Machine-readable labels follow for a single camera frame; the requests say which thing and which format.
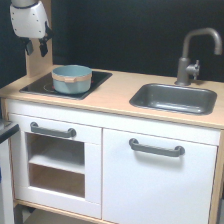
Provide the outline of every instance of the pot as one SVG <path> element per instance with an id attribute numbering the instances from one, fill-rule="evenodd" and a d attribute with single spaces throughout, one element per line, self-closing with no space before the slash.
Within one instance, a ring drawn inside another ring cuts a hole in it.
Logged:
<path id="1" fill-rule="evenodd" d="M 52 71 L 54 88 L 65 94 L 78 94 L 89 90 L 92 70 L 80 65 L 66 65 Z"/>

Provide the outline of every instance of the black stovetop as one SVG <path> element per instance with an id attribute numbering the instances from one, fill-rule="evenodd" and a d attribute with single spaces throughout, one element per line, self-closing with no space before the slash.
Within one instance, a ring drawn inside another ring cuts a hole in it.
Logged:
<path id="1" fill-rule="evenodd" d="M 69 98 L 75 100 L 83 100 L 91 92 L 93 92 L 97 87 L 99 87 L 103 82 L 112 76 L 111 73 L 107 72 L 92 72 L 92 80 L 90 89 L 87 92 L 79 94 L 63 94 L 59 93 L 54 89 L 53 79 L 51 73 L 45 75 L 44 77 L 38 79 L 37 81 L 31 83 L 30 85 L 24 87 L 20 92 L 31 93 L 31 94 L 40 94 L 45 96 L 54 96 Z"/>

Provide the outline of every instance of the stainless steel sink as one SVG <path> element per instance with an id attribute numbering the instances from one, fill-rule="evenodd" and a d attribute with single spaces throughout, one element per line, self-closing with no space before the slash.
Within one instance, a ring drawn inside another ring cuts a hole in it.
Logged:
<path id="1" fill-rule="evenodd" d="M 210 114 L 217 94 L 206 89 L 147 84 L 132 97 L 136 107 L 166 110 L 194 115 Z"/>

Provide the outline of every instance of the gray handle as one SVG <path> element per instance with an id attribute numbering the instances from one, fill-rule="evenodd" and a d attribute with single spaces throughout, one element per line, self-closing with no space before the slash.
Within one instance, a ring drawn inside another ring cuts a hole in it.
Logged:
<path id="1" fill-rule="evenodd" d="M 63 132 L 63 131 L 57 131 L 57 130 L 38 127 L 38 124 L 36 122 L 32 122 L 30 124 L 30 127 L 32 132 L 43 134 L 43 135 L 50 135 L 50 136 L 60 137 L 60 138 L 71 138 L 76 136 L 76 131 L 73 128 L 70 128 L 68 129 L 68 131 Z"/>
<path id="2" fill-rule="evenodd" d="M 148 145 L 141 145 L 135 138 L 129 140 L 129 145 L 134 151 L 152 153 L 162 156 L 179 157 L 185 153 L 185 149 L 182 146 L 176 146 L 175 149 L 157 148 Z"/>

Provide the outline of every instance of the oven door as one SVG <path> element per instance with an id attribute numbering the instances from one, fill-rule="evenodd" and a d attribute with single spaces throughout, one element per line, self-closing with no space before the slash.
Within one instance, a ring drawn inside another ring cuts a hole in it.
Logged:
<path id="1" fill-rule="evenodd" d="M 101 218 L 101 129 L 9 114 L 15 197 Z"/>

